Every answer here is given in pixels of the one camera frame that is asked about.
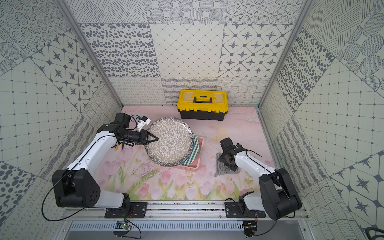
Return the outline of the speckled grey round plate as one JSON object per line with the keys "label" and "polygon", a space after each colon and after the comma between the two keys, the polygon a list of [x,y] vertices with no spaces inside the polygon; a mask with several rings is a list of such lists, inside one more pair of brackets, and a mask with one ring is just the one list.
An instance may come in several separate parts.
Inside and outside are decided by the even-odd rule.
{"label": "speckled grey round plate", "polygon": [[157,142],[145,146],[149,158],[163,167],[181,165],[191,155],[194,134],[191,128],[175,117],[163,117],[152,123],[147,131],[157,136]]}

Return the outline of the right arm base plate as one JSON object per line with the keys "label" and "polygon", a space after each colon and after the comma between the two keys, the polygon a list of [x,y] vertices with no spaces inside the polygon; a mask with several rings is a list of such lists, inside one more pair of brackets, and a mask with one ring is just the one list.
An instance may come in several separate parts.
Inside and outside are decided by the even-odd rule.
{"label": "right arm base plate", "polygon": [[248,218],[255,219],[258,218],[266,218],[266,213],[263,211],[251,211],[248,210],[245,205],[240,204],[239,202],[234,201],[225,201],[225,212],[227,218]]}

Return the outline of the grey knitted dish cloth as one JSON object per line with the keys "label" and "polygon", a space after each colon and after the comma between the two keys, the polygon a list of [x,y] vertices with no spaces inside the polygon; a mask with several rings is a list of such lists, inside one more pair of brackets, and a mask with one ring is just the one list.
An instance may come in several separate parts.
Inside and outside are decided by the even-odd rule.
{"label": "grey knitted dish cloth", "polygon": [[222,162],[219,161],[219,158],[222,154],[217,153],[216,154],[216,172],[214,174],[214,177],[222,176],[222,175],[228,175],[228,174],[238,174],[240,172],[239,169],[236,171],[231,170],[230,168],[226,167]]}

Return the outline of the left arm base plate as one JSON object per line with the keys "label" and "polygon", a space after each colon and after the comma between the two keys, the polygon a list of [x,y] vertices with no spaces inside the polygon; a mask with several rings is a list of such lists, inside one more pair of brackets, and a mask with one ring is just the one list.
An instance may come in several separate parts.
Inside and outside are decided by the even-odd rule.
{"label": "left arm base plate", "polygon": [[147,212],[148,202],[130,202],[128,205],[123,203],[120,208],[107,208],[106,219],[144,219]]}

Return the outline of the green white striped plate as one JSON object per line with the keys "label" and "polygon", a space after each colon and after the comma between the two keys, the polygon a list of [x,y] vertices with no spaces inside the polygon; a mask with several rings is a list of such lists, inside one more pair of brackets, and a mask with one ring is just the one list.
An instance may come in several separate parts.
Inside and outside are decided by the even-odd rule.
{"label": "green white striped plate", "polygon": [[194,162],[194,160],[196,159],[199,153],[199,147],[200,147],[199,140],[197,136],[194,135],[194,144],[193,144],[191,155],[186,159],[186,161],[182,164],[182,166],[189,166]]}

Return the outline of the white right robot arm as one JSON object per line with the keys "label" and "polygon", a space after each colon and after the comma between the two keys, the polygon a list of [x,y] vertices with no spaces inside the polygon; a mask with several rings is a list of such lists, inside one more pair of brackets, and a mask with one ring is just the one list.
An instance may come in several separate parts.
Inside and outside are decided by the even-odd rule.
{"label": "white right robot arm", "polygon": [[302,208],[302,201],[287,170],[274,169],[254,157],[256,154],[242,145],[234,145],[230,138],[220,141],[223,153],[219,162],[235,171],[243,169],[259,180],[260,193],[246,193],[239,201],[246,210],[265,212],[276,221]]}

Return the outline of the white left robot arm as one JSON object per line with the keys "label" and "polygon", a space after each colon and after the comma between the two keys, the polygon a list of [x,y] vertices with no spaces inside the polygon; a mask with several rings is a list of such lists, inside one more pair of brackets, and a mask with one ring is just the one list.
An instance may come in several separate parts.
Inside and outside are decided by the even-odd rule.
{"label": "white left robot arm", "polygon": [[128,212],[129,195],[104,191],[95,179],[99,164],[125,146],[148,145],[158,137],[144,130],[151,122],[146,116],[116,114],[112,123],[102,125],[83,153],[66,169],[52,175],[53,190],[60,208],[106,208]]}

